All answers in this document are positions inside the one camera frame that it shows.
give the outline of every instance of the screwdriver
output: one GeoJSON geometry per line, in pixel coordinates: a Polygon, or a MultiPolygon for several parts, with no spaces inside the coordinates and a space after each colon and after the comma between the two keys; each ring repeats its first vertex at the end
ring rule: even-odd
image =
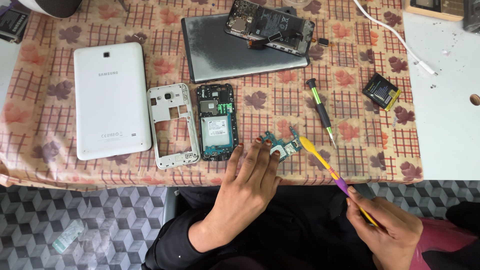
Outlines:
{"type": "Polygon", "coordinates": [[[317,112],[318,115],[320,116],[320,120],[322,120],[322,124],[324,125],[324,128],[328,131],[328,135],[330,136],[330,139],[332,140],[333,146],[336,149],[336,144],[335,140],[333,139],[333,133],[332,133],[332,124],[330,123],[330,118],[328,118],[327,111],[325,110],[325,106],[323,103],[320,101],[320,98],[318,97],[317,93],[317,85],[315,84],[316,79],[310,79],[306,81],[305,83],[308,84],[310,89],[312,90],[313,97],[315,98],[315,103],[317,104],[317,112]]]}

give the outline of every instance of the finger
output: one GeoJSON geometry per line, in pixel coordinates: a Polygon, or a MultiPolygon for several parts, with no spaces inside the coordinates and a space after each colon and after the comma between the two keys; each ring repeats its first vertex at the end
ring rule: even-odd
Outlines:
{"type": "Polygon", "coordinates": [[[280,160],[280,151],[275,150],[270,157],[270,161],[268,166],[264,172],[262,183],[260,188],[262,191],[266,192],[267,194],[270,193],[272,190],[272,185],[275,181],[276,170],[278,168],[278,162],[280,160]]]}
{"type": "Polygon", "coordinates": [[[258,152],[260,151],[261,146],[262,139],[256,138],[253,141],[252,147],[250,147],[250,150],[248,150],[247,157],[245,157],[245,160],[243,161],[237,181],[242,181],[243,183],[248,181],[257,163],[258,152]]]}
{"type": "Polygon", "coordinates": [[[237,173],[237,166],[239,159],[243,154],[243,143],[239,143],[232,152],[230,159],[228,160],[227,170],[225,171],[225,181],[232,182],[235,180],[235,174],[237,173]]]}
{"type": "Polygon", "coordinates": [[[374,228],[363,219],[358,205],[351,199],[347,198],[347,219],[352,223],[361,239],[369,239],[374,233],[374,228]]]}
{"type": "Polygon", "coordinates": [[[395,216],[397,216],[400,220],[402,220],[407,226],[409,226],[412,229],[418,228],[419,222],[421,223],[419,218],[408,213],[407,211],[403,210],[402,208],[396,206],[395,204],[385,199],[382,199],[380,197],[375,197],[372,199],[372,201],[380,204],[385,209],[392,212],[395,216]]]}
{"type": "Polygon", "coordinates": [[[392,212],[383,206],[370,201],[369,199],[358,193],[352,186],[348,187],[348,195],[359,207],[369,212],[376,220],[378,220],[387,229],[401,229],[405,223],[396,217],[392,212]]]}
{"type": "Polygon", "coordinates": [[[278,184],[281,180],[282,178],[280,176],[275,177],[275,179],[273,180],[272,189],[270,190],[270,200],[273,198],[273,196],[275,196],[276,188],[278,187],[278,184]]]}
{"type": "Polygon", "coordinates": [[[262,179],[265,175],[265,171],[267,170],[268,164],[270,163],[270,148],[272,148],[272,141],[267,139],[262,144],[262,148],[260,148],[260,154],[258,154],[257,163],[255,164],[255,168],[252,171],[252,175],[248,180],[250,184],[254,184],[258,188],[260,188],[262,179]]]}

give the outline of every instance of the hand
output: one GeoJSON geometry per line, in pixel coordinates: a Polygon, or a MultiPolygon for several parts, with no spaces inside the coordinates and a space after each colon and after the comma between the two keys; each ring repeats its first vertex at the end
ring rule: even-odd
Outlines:
{"type": "Polygon", "coordinates": [[[377,269],[408,270],[423,230],[421,220],[382,198],[369,200],[352,186],[348,187],[348,194],[347,218],[373,252],[377,269]],[[359,206],[385,228],[368,225],[360,214],[359,206]]]}
{"type": "Polygon", "coordinates": [[[198,252],[230,243],[265,211],[281,180],[276,177],[280,152],[277,150],[270,156],[271,146],[270,140],[262,144],[257,138],[236,178],[243,144],[233,150],[214,207],[188,231],[190,243],[198,252]]]}

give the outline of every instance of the toothbrush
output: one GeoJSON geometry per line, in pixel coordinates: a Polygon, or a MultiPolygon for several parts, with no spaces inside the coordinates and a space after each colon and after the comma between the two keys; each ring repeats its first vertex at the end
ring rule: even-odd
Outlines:
{"type": "MultiPolygon", "coordinates": [[[[323,164],[323,166],[328,170],[330,175],[333,177],[333,180],[335,181],[335,184],[345,194],[347,194],[348,197],[350,197],[350,195],[348,195],[348,191],[347,191],[348,185],[347,185],[347,183],[345,183],[345,180],[343,180],[343,178],[340,175],[338,175],[338,173],[332,167],[330,167],[330,165],[328,165],[328,163],[322,158],[322,156],[320,156],[320,154],[315,150],[315,146],[312,144],[312,142],[309,141],[307,138],[305,138],[303,136],[300,136],[300,143],[303,145],[305,150],[309,151],[310,153],[312,153],[313,155],[315,155],[318,158],[318,160],[323,164]]],[[[370,220],[370,222],[373,225],[375,225],[375,227],[380,227],[380,226],[378,226],[378,223],[370,216],[370,214],[367,213],[367,211],[363,210],[363,208],[361,208],[360,206],[359,206],[359,209],[363,213],[363,215],[365,215],[365,217],[368,218],[368,220],[370,220]]]]}

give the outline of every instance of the black battery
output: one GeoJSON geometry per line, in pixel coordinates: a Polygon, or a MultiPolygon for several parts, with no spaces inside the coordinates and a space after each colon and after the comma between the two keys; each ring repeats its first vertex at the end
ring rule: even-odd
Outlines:
{"type": "Polygon", "coordinates": [[[385,111],[389,111],[395,103],[398,96],[400,96],[400,89],[391,84],[387,79],[380,74],[375,73],[368,81],[362,93],[375,101],[385,111]]]}
{"type": "MultiPolygon", "coordinates": [[[[255,25],[252,26],[251,33],[261,38],[267,38],[278,32],[295,29],[303,32],[303,23],[305,20],[288,15],[283,12],[268,10],[260,7],[257,11],[255,25]]],[[[283,37],[275,40],[276,43],[285,44],[296,48],[299,43],[297,37],[283,37]]]]}
{"type": "Polygon", "coordinates": [[[22,41],[28,13],[10,9],[0,16],[0,38],[10,43],[22,41]]]}

